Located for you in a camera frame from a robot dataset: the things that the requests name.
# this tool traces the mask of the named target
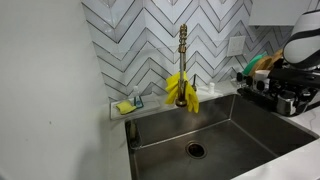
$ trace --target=green object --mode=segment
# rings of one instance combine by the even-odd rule
[[[267,53],[264,52],[262,54],[256,55],[247,65],[246,68],[244,68],[242,74],[248,76],[253,66],[261,59],[263,56],[265,56]]]

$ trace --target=sink drain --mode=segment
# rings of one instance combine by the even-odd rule
[[[195,159],[202,159],[206,157],[207,151],[203,145],[197,142],[191,142],[186,146],[188,155]]]

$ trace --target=black machine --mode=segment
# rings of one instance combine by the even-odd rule
[[[320,105],[320,10],[302,14],[290,39],[268,74],[268,84],[245,77],[238,89],[245,98],[285,116]],[[241,73],[237,80],[244,81]]]

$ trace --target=sink basin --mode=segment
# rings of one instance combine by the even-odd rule
[[[238,95],[125,126],[133,180],[231,179],[319,138]]]

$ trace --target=faucet spout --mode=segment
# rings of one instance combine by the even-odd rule
[[[186,70],[186,40],[187,40],[187,25],[182,24],[180,26],[179,35],[179,49],[180,53],[180,79],[178,80],[178,98],[176,99],[176,105],[179,107],[184,107],[187,105],[185,98],[185,91],[187,86],[187,81],[184,80],[184,71]]]

